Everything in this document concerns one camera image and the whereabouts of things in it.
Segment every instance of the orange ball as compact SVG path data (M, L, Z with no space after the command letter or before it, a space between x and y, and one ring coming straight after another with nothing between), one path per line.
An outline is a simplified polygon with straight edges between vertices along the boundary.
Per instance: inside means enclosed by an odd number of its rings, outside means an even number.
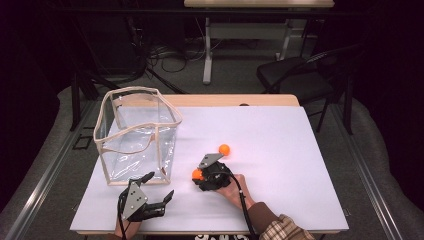
M230 155L230 146L228 146L227 144L222 144L221 146L219 146L219 152L224 156Z
M202 170L196 168L193 173L191 174L191 179L199 179L204 180L205 178L202 175Z

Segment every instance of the robotic hand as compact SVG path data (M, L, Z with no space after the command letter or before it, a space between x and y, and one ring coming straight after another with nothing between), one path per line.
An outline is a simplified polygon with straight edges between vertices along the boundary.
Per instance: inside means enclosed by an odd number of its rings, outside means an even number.
M230 184L231 170L218 162L223 156L221 153L206 154L193 171L192 180L202 191L217 190Z
M149 181L154 174L154 172L150 172L140 179L131 179L128 182L128 187L119 196L118 219L141 222L146 219L165 215L165 206L171 201L174 190L168 193L163 199L163 202L148 204L146 194L140 189L141 183L144 184Z

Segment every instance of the wooden table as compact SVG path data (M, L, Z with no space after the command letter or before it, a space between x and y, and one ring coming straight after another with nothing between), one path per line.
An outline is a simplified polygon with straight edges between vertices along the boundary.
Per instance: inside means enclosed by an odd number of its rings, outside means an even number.
M192 8L331 8L333 0L185 0L184 5ZM276 54L282 60L287 52L292 31L292 20L284 23L211 23L205 24L205 68L203 83L211 83L212 51L211 38L219 39L283 39L283 46Z
M293 95L165 95L183 114L178 126L171 183L142 185L148 203L175 190L162 218L141 225L141 234L246 234L242 212L214 192L202 192L191 173L222 143L232 148L220 161L246 176L250 193L271 210L289 215L312 233L349 227L313 130ZM71 230L113 232L124 186L107 186L100 160L94 168Z

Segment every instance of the transparent plastic box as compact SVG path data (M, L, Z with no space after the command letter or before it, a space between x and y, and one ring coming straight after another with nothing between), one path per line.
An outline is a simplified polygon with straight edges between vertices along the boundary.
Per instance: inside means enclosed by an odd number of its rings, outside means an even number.
M147 184L167 184L181 113L157 89L127 87L103 98L94 128L108 185L127 185L154 171Z

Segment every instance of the gray carpet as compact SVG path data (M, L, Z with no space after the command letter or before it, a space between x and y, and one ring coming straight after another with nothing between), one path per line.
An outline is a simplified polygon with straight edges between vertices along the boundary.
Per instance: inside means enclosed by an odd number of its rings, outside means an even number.
M281 43L272 41L246 41L242 44L221 43L214 50L212 83L208 86L202 83L204 64L202 60L189 61L185 68L177 73L167 72L172 70L171 68L178 69L179 66L183 66L180 60L174 58L163 61L164 69L160 67L160 61L154 69L162 77L190 93L259 93L262 86L255 76L256 67L259 64L273 61L275 49L280 46ZM288 56L297 55L299 46L300 39L293 39L289 46ZM158 88L165 94L173 93L149 75L121 86L130 85ZM107 91L102 86L98 86L98 89L102 93ZM57 152L66 142L71 126L70 89L63 91L59 97L61 109L55 127L39 156L35 159L26 179L9 205L0 214L0 239L6 238L44 171L51 161L56 159ZM80 131L74 134L83 136L92 134L90 127L94 127L98 106L97 102L93 112L84 119L85 122ZM305 106L307 111L314 111L319 107L321 107L320 103ZM316 134L316 138L341 205L350 213L346 217L350 229L336 235L327 235L325 239L390 239L387 236L387 230L381 224L375 204L371 201L367 188L364 187L364 179L361 178L360 169L352 154L351 143L346 140L344 129L339 125L338 109L338 106L330 108L323 128L319 134ZM310 118L312 126L316 126L317 120L318 116ZM360 150L361 157L366 161L403 239L424 239L422 230L424 229L424 215L403 196L396 181L391 177L388 171L384 141L367 110L356 101L353 106L352 120L354 135L349 139L354 141ZM24 239L84 238L84 236L70 231L69 227L75 215L73 208L78 205L84 194L97 157L97 150L93 142L86 150L69 150L67 152L64 157L64 165L49 189L47 197L43 199L37 214L30 219L30 224L25 229ZM88 239L104 239L104 237L89 236Z

